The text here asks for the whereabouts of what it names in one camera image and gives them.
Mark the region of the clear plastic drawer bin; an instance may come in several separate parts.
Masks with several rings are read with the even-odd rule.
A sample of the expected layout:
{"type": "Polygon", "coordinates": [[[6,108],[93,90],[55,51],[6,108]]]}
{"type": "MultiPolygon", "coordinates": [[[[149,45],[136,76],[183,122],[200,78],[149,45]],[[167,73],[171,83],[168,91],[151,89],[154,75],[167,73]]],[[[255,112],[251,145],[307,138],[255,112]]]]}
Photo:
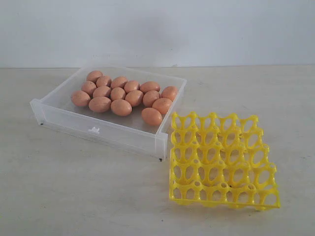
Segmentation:
{"type": "Polygon", "coordinates": [[[92,61],[85,64],[42,99],[33,99],[30,105],[38,124],[44,127],[97,143],[112,144],[128,151],[165,159],[168,156],[168,129],[171,124],[171,115],[179,108],[183,100],[186,84],[187,81],[183,78],[92,61]],[[71,94],[81,88],[88,73],[93,70],[99,70],[113,79],[125,76],[141,84],[155,81],[161,89],[175,86],[178,94],[159,126],[149,126],[143,121],[142,106],[135,107],[126,117],[117,116],[111,111],[103,114],[95,113],[86,107],[75,106],[70,99],[71,94]]]}

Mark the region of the brown egg middle row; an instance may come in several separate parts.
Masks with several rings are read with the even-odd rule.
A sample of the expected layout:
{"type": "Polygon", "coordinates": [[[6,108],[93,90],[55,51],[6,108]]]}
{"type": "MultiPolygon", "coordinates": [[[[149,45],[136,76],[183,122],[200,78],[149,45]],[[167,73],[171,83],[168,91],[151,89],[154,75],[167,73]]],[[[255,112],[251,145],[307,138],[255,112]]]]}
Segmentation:
{"type": "Polygon", "coordinates": [[[100,86],[97,87],[93,92],[93,98],[104,96],[104,97],[110,97],[111,94],[111,88],[108,86],[100,86]]]}

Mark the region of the yellow plastic egg tray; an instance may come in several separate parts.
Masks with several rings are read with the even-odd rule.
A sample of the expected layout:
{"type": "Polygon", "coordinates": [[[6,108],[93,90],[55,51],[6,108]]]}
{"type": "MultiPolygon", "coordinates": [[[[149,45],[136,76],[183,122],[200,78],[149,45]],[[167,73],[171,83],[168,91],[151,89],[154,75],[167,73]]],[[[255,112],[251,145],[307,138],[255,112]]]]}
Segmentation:
{"type": "Polygon", "coordinates": [[[277,167],[258,117],[172,115],[169,199],[179,205],[279,208],[277,167]]]}

